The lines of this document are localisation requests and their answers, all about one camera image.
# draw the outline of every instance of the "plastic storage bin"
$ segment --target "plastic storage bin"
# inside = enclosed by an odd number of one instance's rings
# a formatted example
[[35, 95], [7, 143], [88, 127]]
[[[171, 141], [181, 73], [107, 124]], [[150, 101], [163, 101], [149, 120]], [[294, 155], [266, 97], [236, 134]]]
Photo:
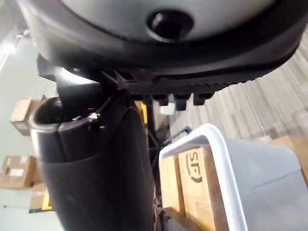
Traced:
[[225, 139], [205, 124], [165, 147], [159, 161], [210, 146], [230, 231], [308, 230], [308, 189], [286, 147]]

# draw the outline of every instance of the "printed logo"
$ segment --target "printed logo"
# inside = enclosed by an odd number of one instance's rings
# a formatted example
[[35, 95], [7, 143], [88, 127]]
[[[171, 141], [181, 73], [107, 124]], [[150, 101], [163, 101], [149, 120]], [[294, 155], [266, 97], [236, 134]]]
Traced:
[[202, 176], [198, 162], [198, 153], [193, 152], [186, 155], [186, 166], [191, 179], [196, 183], [202, 182]]

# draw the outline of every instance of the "white plastic rim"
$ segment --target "white plastic rim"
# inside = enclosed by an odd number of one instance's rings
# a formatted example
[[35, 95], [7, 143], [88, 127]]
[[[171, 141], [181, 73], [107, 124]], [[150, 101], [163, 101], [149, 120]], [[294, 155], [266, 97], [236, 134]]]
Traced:
[[210, 146], [225, 206], [230, 231], [247, 231], [243, 205], [223, 135], [212, 124], [204, 124], [184, 138], [168, 145], [159, 154], [159, 161], [184, 151]]

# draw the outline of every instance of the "cardboard box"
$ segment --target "cardboard box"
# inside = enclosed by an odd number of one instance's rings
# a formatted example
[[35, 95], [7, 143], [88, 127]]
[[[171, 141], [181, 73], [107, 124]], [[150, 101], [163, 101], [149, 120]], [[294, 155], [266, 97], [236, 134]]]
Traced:
[[29, 117], [40, 106], [46, 97], [43, 96], [41, 100], [19, 100], [12, 113], [10, 122], [23, 135], [30, 136]]
[[302, 174], [308, 186], [308, 138], [285, 136], [273, 140], [270, 143], [286, 146], [293, 150], [300, 162]]
[[49, 194], [44, 183], [37, 183], [33, 186], [29, 213], [39, 213], [51, 211], [52, 206], [49, 203]]
[[159, 162], [159, 174], [163, 208], [172, 208], [185, 215], [178, 157], [170, 156]]
[[229, 230], [211, 149], [181, 153], [179, 165], [186, 217], [204, 230]]
[[32, 156], [7, 156], [0, 174], [1, 189], [25, 189], [32, 186], [36, 159]]
[[32, 177], [32, 183], [33, 184], [38, 184], [38, 183], [42, 183], [43, 182], [43, 178], [41, 173], [39, 172], [39, 168], [37, 163], [35, 164], [35, 168], [34, 168], [34, 172], [33, 172], [33, 177]]
[[179, 214], [173, 208], [164, 208], [164, 228], [170, 231], [201, 231], [195, 223], [186, 216]]

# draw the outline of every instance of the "label on box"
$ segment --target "label on box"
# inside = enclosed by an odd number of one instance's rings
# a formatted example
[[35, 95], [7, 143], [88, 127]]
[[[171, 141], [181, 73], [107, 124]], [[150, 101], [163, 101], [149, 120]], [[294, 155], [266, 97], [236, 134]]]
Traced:
[[27, 160], [28, 160], [28, 156], [26, 155], [23, 155], [21, 158], [20, 158], [20, 164], [21, 165], [25, 165], [27, 163]]
[[179, 155], [179, 164], [181, 171], [182, 185], [185, 185], [186, 190], [183, 193], [189, 193], [193, 196], [202, 196], [203, 181], [200, 167], [200, 156], [196, 150]]
[[12, 168], [10, 171], [11, 177], [22, 177], [24, 174], [24, 170], [22, 168]]

